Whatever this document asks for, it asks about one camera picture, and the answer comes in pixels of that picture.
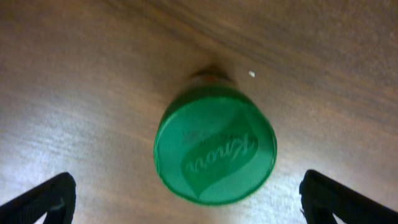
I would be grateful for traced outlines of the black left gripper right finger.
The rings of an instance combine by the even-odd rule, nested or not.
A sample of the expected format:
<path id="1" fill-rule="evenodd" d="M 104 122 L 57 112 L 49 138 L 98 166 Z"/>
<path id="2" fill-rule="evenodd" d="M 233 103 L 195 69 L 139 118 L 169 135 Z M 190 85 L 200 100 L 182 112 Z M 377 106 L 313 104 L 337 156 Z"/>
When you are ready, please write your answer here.
<path id="1" fill-rule="evenodd" d="M 308 224 L 336 224 L 335 217 L 345 223 L 397 223 L 397 212 L 312 169 L 299 193 Z"/>

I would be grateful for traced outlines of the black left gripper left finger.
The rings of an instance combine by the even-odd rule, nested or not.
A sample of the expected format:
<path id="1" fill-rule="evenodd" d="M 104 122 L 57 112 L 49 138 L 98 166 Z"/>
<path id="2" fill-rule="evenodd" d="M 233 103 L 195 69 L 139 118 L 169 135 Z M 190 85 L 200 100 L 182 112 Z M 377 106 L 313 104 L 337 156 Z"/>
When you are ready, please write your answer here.
<path id="1" fill-rule="evenodd" d="M 60 173 L 1 205 L 1 223 L 71 224 L 76 204 L 76 182 L 68 172 Z"/>

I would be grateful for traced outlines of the green lid jar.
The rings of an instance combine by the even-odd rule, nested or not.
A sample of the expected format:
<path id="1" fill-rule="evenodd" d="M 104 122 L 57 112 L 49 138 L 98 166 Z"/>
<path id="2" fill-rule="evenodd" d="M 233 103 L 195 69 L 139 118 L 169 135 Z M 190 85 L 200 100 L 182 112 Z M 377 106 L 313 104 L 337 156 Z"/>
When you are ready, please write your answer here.
<path id="1" fill-rule="evenodd" d="M 190 202 L 220 206 L 258 190 L 277 160 L 277 138 L 261 110 L 225 72 L 203 69 L 168 105 L 154 140 L 162 183 Z"/>

